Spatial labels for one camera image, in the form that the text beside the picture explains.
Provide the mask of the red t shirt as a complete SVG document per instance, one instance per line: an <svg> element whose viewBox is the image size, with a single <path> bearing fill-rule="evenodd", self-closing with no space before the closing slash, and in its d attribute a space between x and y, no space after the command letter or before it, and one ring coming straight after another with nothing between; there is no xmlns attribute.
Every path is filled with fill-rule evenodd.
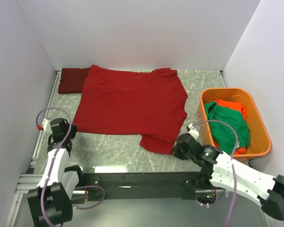
<svg viewBox="0 0 284 227"><path fill-rule="evenodd" d="M187 116L186 100L176 70L132 72L93 65L73 122L79 132L139 134L141 147L169 155Z"/></svg>

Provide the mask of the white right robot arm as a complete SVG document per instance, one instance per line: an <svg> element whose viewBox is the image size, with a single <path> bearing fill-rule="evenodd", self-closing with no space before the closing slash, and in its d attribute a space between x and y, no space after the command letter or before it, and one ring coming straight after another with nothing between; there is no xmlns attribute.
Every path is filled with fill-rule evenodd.
<svg viewBox="0 0 284 227"><path fill-rule="evenodd" d="M177 138L172 154L201 167L187 183L202 190L213 186L232 191L256 203L268 216L284 220L284 176L259 172L212 145L202 146L189 133Z"/></svg>

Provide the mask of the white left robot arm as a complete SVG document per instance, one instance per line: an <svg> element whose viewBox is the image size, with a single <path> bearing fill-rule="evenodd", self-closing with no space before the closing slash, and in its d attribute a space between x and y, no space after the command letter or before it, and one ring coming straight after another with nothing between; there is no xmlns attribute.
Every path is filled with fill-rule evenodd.
<svg viewBox="0 0 284 227"><path fill-rule="evenodd" d="M50 133L48 160L37 187L28 191L27 200L34 226L59 226L71 221L73 208L71 197L74 190L85 185L85 178L78 165L67 166L72 149L72 139L77 125L66 119L43 119L42 128Z"/></svg>

